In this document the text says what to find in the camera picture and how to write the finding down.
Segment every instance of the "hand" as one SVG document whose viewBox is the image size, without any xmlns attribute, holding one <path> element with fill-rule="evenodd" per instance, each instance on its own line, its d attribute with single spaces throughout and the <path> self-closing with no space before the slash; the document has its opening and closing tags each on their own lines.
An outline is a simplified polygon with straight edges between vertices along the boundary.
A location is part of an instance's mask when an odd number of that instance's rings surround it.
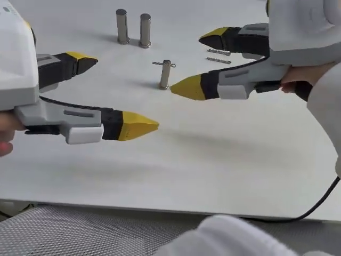
<svg viewBox="0 0 341 256">
<path fill-rule="evenodd" d="M 300 86 L 300 83 L 298 82 L 301 81 L 308 82 L 312 88 L 329 69 L 335 66 L 335 64 L 336 63 L 329 63 L 313 67 L 291 67 L 282 79 L 282 91 L 284 93 L 295 93 L 297 87 Z"/>
<path fill-rule="evenodd" d="M 0 112 L 0 157 L 12 152 L 10 141 L 14 138 L 15 130 L 22 131 L 25 127 L 10 112 Z"/>
</svg>

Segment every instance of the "metal rod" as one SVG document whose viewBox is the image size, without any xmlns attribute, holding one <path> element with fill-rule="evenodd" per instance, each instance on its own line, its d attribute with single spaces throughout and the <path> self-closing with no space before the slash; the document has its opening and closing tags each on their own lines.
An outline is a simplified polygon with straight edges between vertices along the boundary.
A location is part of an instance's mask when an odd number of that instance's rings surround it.
<svg viewBox="0 0 341 256">
<path fill-rule="evenodd" d="M 140 41 L 139 47 L 147 49 L 151 46 L 150 42 L 150 20 L 151 17 L 147 13 L 140 16 Z"/>
<path fill-rule="evenodd" d="M 231 61 L 229 61 L 229 60 L 221 60 L 221 59 L 216 59 L 216 58 L 211 58 L 211 57 L 207 57 L 206 60 L 220 62 L 220 63 L 224 63 L 224 64 L 231 64 Z"/>
<path fill-rule="evenodd" d="M 161 90 L 166 90 L 169 87 L 168 79 L 171 73 L 171 65 L 172 65 L 172 62 L 170 60 L 164 60 L 163 66 L 162 66 L 161 81 L 159 84 L 159 88 Z"/>
<path fill-rule="evenodd" d="M 128 37 L 127 11 L 124 9 L 116 10 L 117 19 L 117 42 L 120 44 L 128 44 L 130 39 Z"/>
<path fill-rule="evenodd" d="M 208 49 L 208 52 L 211 53 L 217 53 L 217 54 L 222 54 L 222 55 L 226 55 L 226 56 L 231 56 L 231 52 L 226 52 L 226 51 L 221 51 L 221 50 L 216 50 L 216 49 Z"/>
</svg>

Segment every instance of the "finger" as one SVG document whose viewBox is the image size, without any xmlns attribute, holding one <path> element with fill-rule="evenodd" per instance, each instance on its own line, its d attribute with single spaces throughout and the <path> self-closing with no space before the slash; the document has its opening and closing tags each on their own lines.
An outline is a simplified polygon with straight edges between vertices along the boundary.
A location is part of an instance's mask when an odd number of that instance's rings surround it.
<svg viewBox="0 0 341 256">
<path fill-rule="evenodd" d="M 13 151 L 13 145 L 7 142 L 0 142 L 0 157 L 6 156 Z"/>
<path fill-rule="evenodd" d="M 282 91 L 284 93 L 294 93 L 296 87 L 296 82 L 290 82 L 286 84 L 282 84 Z"/>
<path fill-rule="evenodd" d="M 22 123 L 10 112 L 0 112 L 0 131 L 25 130 Z"/>
<path fill-rule="evenodd" d="M 6 132 L 2 132 L 0 131 L 0 141 L 1 142 L 10 142 L 13 140 L 14 138 L 14 133 L 15 131 L 6 131 Z"/>
<path fill-rule="evenodd" d="M 307 81 L 310 67 L 290 67 L 289 71 L 282 79 L 282 83 L 291 83 L 296 81 Z"/>
</svg>

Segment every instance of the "white sleeve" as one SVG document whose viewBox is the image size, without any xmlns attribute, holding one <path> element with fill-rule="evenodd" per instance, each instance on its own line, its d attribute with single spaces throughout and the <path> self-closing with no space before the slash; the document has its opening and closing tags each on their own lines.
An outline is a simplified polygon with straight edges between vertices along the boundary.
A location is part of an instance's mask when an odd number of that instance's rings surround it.
<svg viewBox="0 0 341 256">
<path fill-rule="evenodd" d="M 341 63 L 326 72 L 310 92 L 307 107 L 329 136 L 336 153 L 341 153 Z M 336 162 L 341 177 L 341 159 Z"/>
<path fill-rule="evenodd" d="M 227 215 L 205 219 L 162 246 L 154 256 L 298 256 L 284 244 L 248 224 Z"/>
</svg>

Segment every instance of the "table surface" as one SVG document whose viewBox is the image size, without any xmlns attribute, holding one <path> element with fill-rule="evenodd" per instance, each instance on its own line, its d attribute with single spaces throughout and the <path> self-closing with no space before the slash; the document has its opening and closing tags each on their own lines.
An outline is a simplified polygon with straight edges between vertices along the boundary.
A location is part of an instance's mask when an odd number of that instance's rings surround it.
<svg viewBox="0 0 341 256">
<path fill-rule="evenodd" d="M 62 136 L 18 133 L 1 159 L 0 198 L 102 207 L 297 217 L 330 186 L 336 153 L 295 95 L 253 94 L 247 101 L 196 102 L 160 91 L 226 64 L 205 60 L 198 38 L 218 27 L 267 22 L 256 0 L 12 0 L 32 25 L 37 52 L 98 57 L 91 70 L 45 95 L 114 107 L 157 120 L 136 140 L 67 145 Z M 128 13 L 130 45 L 116 42 L 115 10 Z M 152 17 L 152 47 L 137 47 L 140 14 Z M 232 65 L 244 60 L 226 57 Z M 341 187 L 311 215 L 341 220 Z"/>
</svg>

